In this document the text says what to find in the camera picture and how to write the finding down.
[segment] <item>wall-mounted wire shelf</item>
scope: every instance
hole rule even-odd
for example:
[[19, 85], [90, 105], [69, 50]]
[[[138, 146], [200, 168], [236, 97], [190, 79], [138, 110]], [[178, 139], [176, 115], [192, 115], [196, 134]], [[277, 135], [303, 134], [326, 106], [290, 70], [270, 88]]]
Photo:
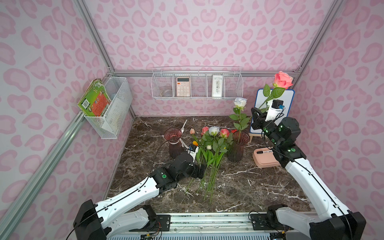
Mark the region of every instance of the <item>wall-mounted wire shelf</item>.
[[112, 102], [104, 116], [85, 118], [102, 139], [117, 139], [132, 103], [132, 94], [127, 78], [122, 77], [110, 77], [105, 90]]
[[[240, 67], [233, 67], [233, 71], [223, 71], [222, 73], [218, 71], [209, 72], [209, 70], [213, 70], [212, 67], [199, 66], [199, 68], [204, 69], [204, 71], [191, 70], [190, 68], [193, 68], [193, 66], [187, 67], [186, 70], [181, 70], [180, 67], [175, 67], [175, 69], [172, 69], [172, 67], [154, 68], [151, 79], [152, 97], [154, 99], [162, 100], [185, 98], [235, 99], [243, 97], [243, 78], [241, 75]], [[212, 97], [213, 75], [223, 76], [221, 97]], [[190, 78], [191, 97], [177, 96], [177, 77]]]

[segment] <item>glass vase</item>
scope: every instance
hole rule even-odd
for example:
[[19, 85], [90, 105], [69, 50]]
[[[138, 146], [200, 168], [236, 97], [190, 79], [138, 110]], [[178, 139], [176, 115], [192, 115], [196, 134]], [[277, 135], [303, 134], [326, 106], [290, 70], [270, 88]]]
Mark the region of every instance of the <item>glass vase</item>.
[[175, 127], [169, 128], [164, 133], [164, 138], [169, 143], [169, 155], [172, 158], [176, 158], [178, 155], [180, 155], [185, 149], [183, 148], [183, 145], [181, 144], [181, 130]]
[[249, 135], [246, 132], [233, 133], [233, 144], [230, 146], [227, 157], [231, 162], [240, 162], [243, 158], [244, 147], [249, 143]]

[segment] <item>pink tulip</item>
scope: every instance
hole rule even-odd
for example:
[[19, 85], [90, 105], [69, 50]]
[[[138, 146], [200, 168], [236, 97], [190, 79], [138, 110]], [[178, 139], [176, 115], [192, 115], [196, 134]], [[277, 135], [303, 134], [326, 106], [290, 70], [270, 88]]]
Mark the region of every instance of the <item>pink tulip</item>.
[[283, 73], [282, 71], [275, 74], [275, 82], [273, 83], [274, 87], [285, 88], [292, 86], [292, 77], [288, 74]]
[[221, 129], [220, 131], [220, 137], [227, 138], [229, 137], [229, 131], [226, 128]]

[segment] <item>label sticker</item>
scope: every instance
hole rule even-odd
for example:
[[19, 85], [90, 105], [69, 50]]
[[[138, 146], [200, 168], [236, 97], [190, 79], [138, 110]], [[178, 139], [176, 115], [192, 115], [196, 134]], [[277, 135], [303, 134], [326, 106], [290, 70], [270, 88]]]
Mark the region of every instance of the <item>label sticker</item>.
[[89, 102], [87, 99], [84, 99], [83, 103], [81, 104], [83, 108], [87, 109], [89, 107]]

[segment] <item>pink rose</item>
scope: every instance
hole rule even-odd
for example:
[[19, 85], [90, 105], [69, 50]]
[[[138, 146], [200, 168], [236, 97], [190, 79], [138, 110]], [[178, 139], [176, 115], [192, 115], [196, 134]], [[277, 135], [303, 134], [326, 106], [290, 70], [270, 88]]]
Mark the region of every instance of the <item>pink rose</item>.
[[292, 79], [293, 77], [290, 77], [288, 74], [283, 73], [282, 71], [275, 74], [275, 82], [273, 83], [273, 86], [275, 88], [285, 88], [292, 86]]
[[209, 127], [205, 126], [203, 127], [203, 129], [201, 130], [201, 135], [204, 135], [207, 131], [209, 130]]
[[220, 137], [227, 138], [229, 137], [229, 131], [226, 128], [221, 129], [220, 131]]

